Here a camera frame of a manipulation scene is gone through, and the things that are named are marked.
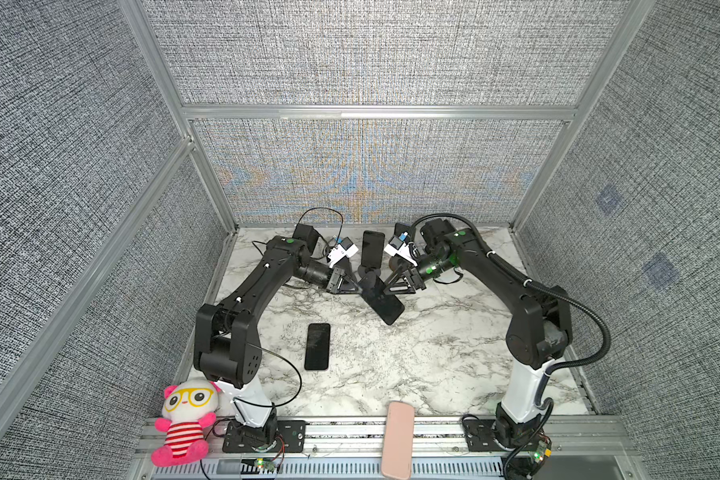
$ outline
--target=aluminum frame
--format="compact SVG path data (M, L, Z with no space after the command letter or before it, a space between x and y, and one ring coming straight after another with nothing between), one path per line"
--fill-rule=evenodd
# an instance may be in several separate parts
M492 416L480 416L492 419ZM328 456L343 458L380 457L384 442L385 417L282 417L282 420L307 421L304 453L290 457ZM134 464L148 462L152 451L161 447L165 433L154 428L154 418L143 427L136 447ZM464 430L458 416L417 416L414 424L413 456L500 456L508 452L470 452L464 441ZM615 456L624 468L637 470L642 463L640 453L628 437L617 416L552 416L544 428L552 438L556 456ZM209 437L209 458L256 458L260 454L227 454L221 452L222 438ZM641 472L633 474L639 478Z
M184 137L173 149L169 159L144 187L128 213L114 228L38 336L0 384L0 439L66 343L90 302L109 278L115 264L187 158L191 146L191 139Z
M557 139L552 145L552 149L547 155L546 160L539 168L534 176L530 187L525 192L525 196L520 201L517 211L512 219L512 225L516 230L521 230L525 221L528 219L530 212L536 206L541 195L547 189L555 171L562 163L570 146L576 140L576 136L586 122L586 118L595 106L597 99L603 93L606 84L616 71L616 67L621 62L624 53L632 43L637 31L645 21L646 16L653 9L656 0L632 0L624 12L619 24L614 30L614 34L608 41L595 70L592 71L589 80L586 82L584 91L582 92L577 103L577 110L574 120L566 123L557 135Z
M136 43L139 45L146 64L152 71L152 76L163 95L163 99L166 102L171 117L173 117L176 128L183 136L191 136L195 142L196 148L192 152L192 161L195 163L195 168L197 169L202 184L206 188L213 208L216 209L216 213L226 231L228 233L233 232L237 226L237 222L232 214L230 202L227 201L219 178L216 176L216 172L213 171L208 157L205 155L205 151L194 135L190 123L185 120L181 114L181 94L176 87L176 82L173 81L173 76L168 69L165 56L157 45L154 30L146 17L146 12L144 12L141 2L139 2L139 0L117 0L117 3L120 5L120 10L123 12L136 38Z
M314 226L315 228L338 228L340 223L320 223L320 222L310 222L307 221L308 224ZM258 224L258 223L246 223L242 222L238 224L239 228L294 228L296 226L295 223L274 223L274 224ZM493 227L493 228L508 228L509 223L508 222L494 222L494 223L480 223L477 222L475 224L476 227ZM374 228L387 228L387 227L394 227L394 224L372 224L372 223L362 223L362 222L345 222L343 228L368 228L368 229L374 229Z
M224 273L226 273L226 266L230 262L232 256L232 250L235 248L235 242L237 242L238 231L231 233L224 239L224 243L221 248L221 254L219 259L216 261L216 268L213 270L213 276L211 282L208 284L208 290L206 296L203 299L204 303L216 303L216 296L219 294L219 288L221 282L224 279ZM179 366L176 368L176 374L173 376L173 385L178 385L186 380L187 375L190 373L192 368L192 358L195 351L195 327L192 327L192 333L186 340L186 347L184 353L181 356Z
M187 104L185 120L200 118L281 118L346 120L354 118L436 118L462 120L574 120L576 107L555 105L232 105Z

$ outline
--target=pink teddy bear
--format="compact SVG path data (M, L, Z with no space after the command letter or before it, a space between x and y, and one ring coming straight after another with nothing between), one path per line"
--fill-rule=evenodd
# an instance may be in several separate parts
M220 391L205 379L191 379L165 389L163 418L155 420L155 428L168 435L165 445L152 453L155 466L184 465L208 455L202 429L216 421Z

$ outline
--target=metal base plate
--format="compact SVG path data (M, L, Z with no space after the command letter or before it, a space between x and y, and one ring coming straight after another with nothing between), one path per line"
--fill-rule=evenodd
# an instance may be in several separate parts
M466 418L464 427L468 434L465 436L467 447L470 452L506 452L499 446L494 438L495 420L475 420L474 418ZM533 447L528 445L523 450L532 450Z
M277 431L282 436L286 444L286 453L301 453L304 451L304 433L307 422L303 420L278 420ZM280 442L268 452L262 452L263 455L277 454ZM242 433L238 428L228 428L224 436L224 444L222 452L224 453L251 453L255 451L256 446L251 446L243 439Z

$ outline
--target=red striped shirt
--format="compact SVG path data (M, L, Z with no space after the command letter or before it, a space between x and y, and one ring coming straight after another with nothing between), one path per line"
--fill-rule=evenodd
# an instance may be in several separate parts
M168 428L166 445L173 452L173 457L186 455L186 450L194 442L202 439L202 427L198 422L174 423Z

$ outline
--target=marble tabletop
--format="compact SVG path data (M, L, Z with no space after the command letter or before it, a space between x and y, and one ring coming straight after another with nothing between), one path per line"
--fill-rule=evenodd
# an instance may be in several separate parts
M336 228L320 228L330 238ZM365 227L345 227L357 245ZM392 228L376 228L387 238ZM259 263L251 240L290 236L291 228L243 228L235 242L216 301L228 296ZM523 270L506 228L480 228L491 248ZM360 254L352 258L357 268ZM388 257L384 255L384 264ZM386 278L388 268L382 272ZM440 280L456 278L453 272ZM307 286L291 279L294 286ZM427 282L426 290L400 295L405 312L387 326L356 295L330 295L316 286L281 288L259 321L262 346L289 359L301 371L303 388L279 416L385 416L390 401L413 405L418 415L492 414L507 389L512 356L504 343L507 307L468 272L453 285ZM331 324L329 367L305 371L307 325ZM198 375L193 371L190 376ZM263 389L275 403L291 398L298 377L287 363L264 355ZM586 414L573 377L556 372L545 394L558 415Z

